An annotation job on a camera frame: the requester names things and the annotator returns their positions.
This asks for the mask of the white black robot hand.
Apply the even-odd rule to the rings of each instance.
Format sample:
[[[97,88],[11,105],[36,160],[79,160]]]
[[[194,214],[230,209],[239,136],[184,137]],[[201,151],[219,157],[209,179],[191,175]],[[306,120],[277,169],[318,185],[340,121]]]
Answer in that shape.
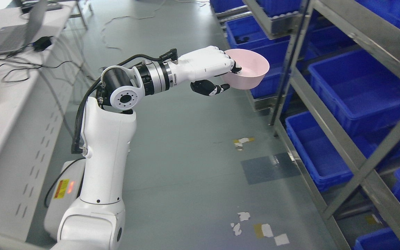
[[[197,49],[179,56],[177,61],[168,62],[173,76],[171,86],[190,82],[194,92],[212,96],[230,88],[229,84],[213,84],[208,79],[229,72],[240,74],[242,67],[224,51],[215,46]]]

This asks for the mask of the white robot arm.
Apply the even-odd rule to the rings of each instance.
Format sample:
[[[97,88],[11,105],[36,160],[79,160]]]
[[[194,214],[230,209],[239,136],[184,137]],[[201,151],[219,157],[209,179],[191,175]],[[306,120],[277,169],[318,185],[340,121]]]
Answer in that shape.
[[[84,160],[81,193],[62,217],[53,250],[117,250],[121,243],[124,170],[137,127],[133,107],[179,82],[174,57],[125,64],[105,68],[80,103],[72,153]]]

